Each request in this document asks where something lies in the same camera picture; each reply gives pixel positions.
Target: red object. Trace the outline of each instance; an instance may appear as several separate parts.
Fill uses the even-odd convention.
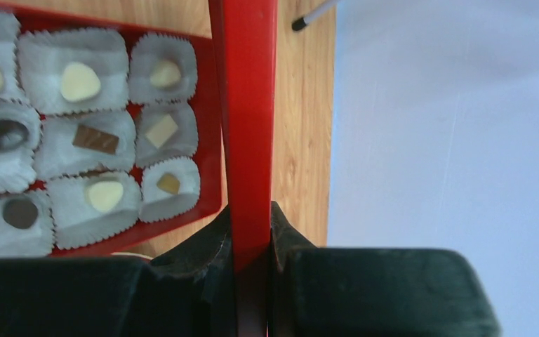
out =
[[[221,122],[232,219],[238,332],[240,336],[266,336],[277,0],[208,2],[211,40],[22,6],[0,4],[0,8],[12,8],[22,23],[22,31],[113,27],[125,38],[128,51],[145,32],[169,33],[191,41],[199,73],[196,94],[189,101],[200,135],[194,160],[201,174],[201,199],[195,209],[160,223],[138,223],[111,239],[81,249],[54,251],[53,256],[111,253],[215,213],[221,205]],[[136,116],[139,107],[129,105],[128,111]],[[140,181],[140,169],[131,173]]]

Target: wood grain surface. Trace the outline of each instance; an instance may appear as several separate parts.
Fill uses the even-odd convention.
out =
[[[8,2],[211,37],[207,0]],[[320,246],[327,240],[335,10],[299,33],[292,32],[291,21],[321,2],[279,0],[272,177],[273,199],[290,222]],[[157,256],[214,217],[160,235],[131,251]]]

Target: marker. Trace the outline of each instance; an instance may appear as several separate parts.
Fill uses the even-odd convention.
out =
[[[318,17],[322,16],[330,8],[334,7],[340,0],[327,0],[324,1],[321,5],[317,6],[314,10],[310,11],[307,15],[301,16],[300,18],[292,22],[292,30],[299,32],[303,30],[306,26],[310,25],[311,22],[315,21]]]

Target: square white chocolate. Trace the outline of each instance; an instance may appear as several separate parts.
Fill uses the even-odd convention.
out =
[[[159,149],[177,130],[178,125],[175,123],[174,119],[167,114],[146,132],[145,137],[153,146]]]

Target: red tray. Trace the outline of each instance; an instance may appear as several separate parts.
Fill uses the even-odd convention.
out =
[[[191,105],[197,119],[199,132],[199,147],[197,148],[197,153],[193,156],[193,160],[197,163],[201,176],[201,196],[197,205],[191,211],[170,220],[150,224],[137,222],[137,224],[127,231],[89,246],[70,250],[55,248],[51,256],[97,256],[120,251],[157,235],[174,230],[177,227],[214,214],[220,209],[222,204],[222,177],[220,173],[221,111],[214,48],[211,39],[139,25],[84,18],[9,4],[0,4],[0,9],[15,14],[21,22],[22,33],[39,30],[74,29],[78,27],[114,28],[125,39],[127,53],[131,56],[131,49],[143,34],[147,32],[159,32],[188,39],[195,49],[197,58],[199,79],[195,95],[189,100],[189,105]],[[141,106],[129,104],[127,110],[133,118],[136,118],[140,113]],[[134,167],[131,175],[135,177],[138,183],[141,183],[142,170],[140,168]],[[43,182],[36,181],[30,189],[41,189],[43,185]]]

